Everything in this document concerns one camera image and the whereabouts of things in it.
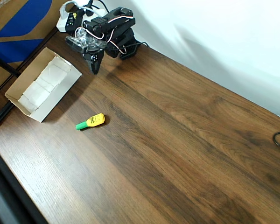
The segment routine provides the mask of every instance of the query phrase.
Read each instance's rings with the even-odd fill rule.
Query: cardboard box
[[[67,0],[0,0],[0,58],[13,68],[54,28]],[[9,77],[0,67],[0,86]]]
[[[5,96],[25,115],[42,122],[81,75],[71,63],[45,48]]]

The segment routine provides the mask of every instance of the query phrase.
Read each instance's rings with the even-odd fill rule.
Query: wooden desk
[[[280,223],[279,117],[146,46],[96,76],[47,46],[83,76],[41,124],[13,109],[0,154],[50,223]]]

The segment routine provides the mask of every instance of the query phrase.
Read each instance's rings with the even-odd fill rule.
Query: metal desk leg
[[[11,67],[9,64],[4,62],[0,58],[0,67],[4,68],[6,71],[10,72],[15,77],[19,77],[21,74],[19,71]],[[4,119],[4,117],[8,114],[8,112],[13,108],[13,104],[11,102],[8,102],[5,104],[5,106],[0,110],[0,122]]]
[[[5,118],[5,116],[10,112],[14,105],[8,101],[5,106],[0,110],[0,122]]]

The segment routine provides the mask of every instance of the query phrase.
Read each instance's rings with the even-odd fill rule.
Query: yellow glue stick
[[[92,116],[87,121],[76,125],[77,130],[81,130],[86,127],[95,127],[105,122],[105,116],[102,113]]]

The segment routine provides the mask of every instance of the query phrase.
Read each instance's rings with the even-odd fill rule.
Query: yellow label
[[[92,116],[86,121],[88,127],[95,127],[105,122],[105,116],[102,113]]]

